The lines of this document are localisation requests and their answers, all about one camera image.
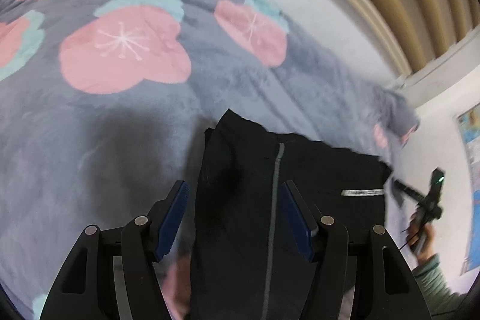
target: light blue flower pattern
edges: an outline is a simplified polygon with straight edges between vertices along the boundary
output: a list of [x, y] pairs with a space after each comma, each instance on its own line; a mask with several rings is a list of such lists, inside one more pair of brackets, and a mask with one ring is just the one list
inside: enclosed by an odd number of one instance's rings
[[22, 45], [13, 59], [3, 67], [0, 67], [0, 80], [4, 80], [6, 77], [9, 77], [22, 68], [32, 56], [37, 53], [45, 38], [45, 32], [43, 29], [40, 29], [40, 26], [45, 19], [42, 13], [30, 10], [23, 15], [23, 18], [27, 18], [30, 25], [25, 32], [23, 32]]
[[282, 15], [280, 15], [280, 9], [274, 4], [271, 4], [267, 0], [245, 0], [243, 4], [250, 6], [255, 11], [262, 13], [277, 22], [285, 33], [289, 32], [289, 23]]
[[112, 0], [95, 10], [94, 15], [100, 17], [128, 6], [156, 6], [168, 12], [177, 22], [183, 20], [184, 12], [181, 0]]

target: gray duvet cover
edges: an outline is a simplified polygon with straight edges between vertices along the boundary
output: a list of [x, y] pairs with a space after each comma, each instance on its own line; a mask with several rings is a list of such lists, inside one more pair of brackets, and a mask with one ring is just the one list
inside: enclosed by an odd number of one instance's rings
[[[229, 108], [395, 169], [417, 126], [267, 0], [0, 0], [0, 283], [23, 316], [85, 226], [195, 188], [203, 131]], [[189, 213], [170, 263], [193, 233]]]

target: metal screw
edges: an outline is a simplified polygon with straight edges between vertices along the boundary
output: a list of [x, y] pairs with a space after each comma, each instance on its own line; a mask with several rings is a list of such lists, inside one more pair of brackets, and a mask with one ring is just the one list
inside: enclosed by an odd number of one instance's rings
[[146, 216], [138, 216], [135, 219], [135, 224], [138, 226], [144, 226], [148, 222], [148, 217]]
[[322, 216], [320, 221], [323, 224], [325, 224], [326, 226], [331, 226], [335, 222], [335, 219], [333, 217], [330, 217], [330, 216]]
[[97, 231], [96, 226], [88, 226], [87, 228], [85, 228], [86, 235], [93, 235], [96, 231]]
[[373, 231], [376, 234], [383, 235], [385, 233], [385, 228], [383, 228], [383, 226], [374, 226]]

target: person's hand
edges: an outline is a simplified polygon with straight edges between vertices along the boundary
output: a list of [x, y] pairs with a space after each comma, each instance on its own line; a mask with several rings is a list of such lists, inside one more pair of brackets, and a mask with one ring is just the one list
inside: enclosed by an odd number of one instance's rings
[[[410, 226], [408, 229], [409, 232], [409, 246], [413, 246], [414, 243], [416, 243], [419, 238], [417, 235], [417, 232], [419, 230], [419, 225], [415, 222], [415, 214], [412, 215], [411, 220], [410, 220]], [[423, 245], [423, 248], [421, 252], [416, 255], [417, 260], [418, 260], [418, 265], [421, 266], [424, 264], [427, 260], [429, 260], [433, 255], [435, 255], [434, 251], [434, 239], [435, 239], [435, 229], [430, 223], [425, 224], [423, 227], [424, 233], [427, 235], [427, 238], [425, 240], [425, 244]]]

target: black garment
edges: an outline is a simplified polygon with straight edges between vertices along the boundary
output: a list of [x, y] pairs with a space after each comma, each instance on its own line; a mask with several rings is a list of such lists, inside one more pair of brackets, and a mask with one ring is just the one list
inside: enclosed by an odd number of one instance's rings
[[[269, 133], [231, 110], [205, 137], [191, 260], [193, 320], [262, 318], [275, 160], [278, 185], [293, 180], [307, 204], [315, 203], [322, 214], [347, 227], [369, 229], [384, 222], [384, 196], [341, 195], [343, 189], [383, 187], [391, 171], [375, 156], [296, 134]], [[280, 210], [274, 227], [268, 311], [263, 318], [298, 319], [315, 265], [298, 254]]]

